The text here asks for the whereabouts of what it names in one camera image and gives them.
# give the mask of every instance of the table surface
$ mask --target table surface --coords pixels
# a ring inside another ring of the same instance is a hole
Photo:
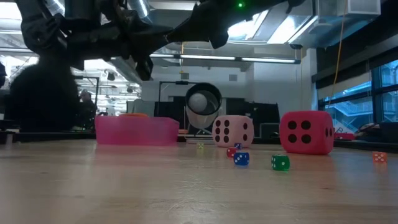
[[[1,223],[397,223],[398,157],[371,152],[289,154],[290,171],[271,169],[281,146],[247,150],[247,167],[226,149],[97,146],[57,141],[0,146]]]

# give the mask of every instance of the orange die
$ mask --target orange die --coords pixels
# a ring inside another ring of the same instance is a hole
[[[373,152],[373,162],[387,162],[387,153]]]

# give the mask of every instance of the large pink die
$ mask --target large pink die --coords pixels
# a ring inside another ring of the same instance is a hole
[[[235,143],[249,147],[253,138],[253,120],[247,116],[219,116],[213,123],[213,140],[218,147],[233,147]]]
[[[333,149],[333,122],[325,111],[289,112],[282,117],[279,136],[287,152],[326,155]]]

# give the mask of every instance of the black dot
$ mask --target black dot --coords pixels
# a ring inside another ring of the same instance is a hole
[[[290,130],[294,130],[297,128],[297,123],[295,121],[291,121],[287,124]]]
[[[303,121],[301,123],[301,128],[304,130],[308,130],[311,128],[311,123],[309,121]]]
[[[291,143],[295,143],[297,141],[297,137],[294,134],[291,134],[290,136],[288,136],[287,138]]]
[[[309,135],[307,135],[307,134],[304,134],[304,135],[301,137],[301,141],[304,142],[305,144],[308,144],[308,143],[311,142],[311,136],[309,136]]]

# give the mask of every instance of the pink bin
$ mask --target pink bin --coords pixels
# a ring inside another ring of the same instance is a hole
[[[171,118],[97,116],[98,144],[170,146],[177,142],[180,123]]]

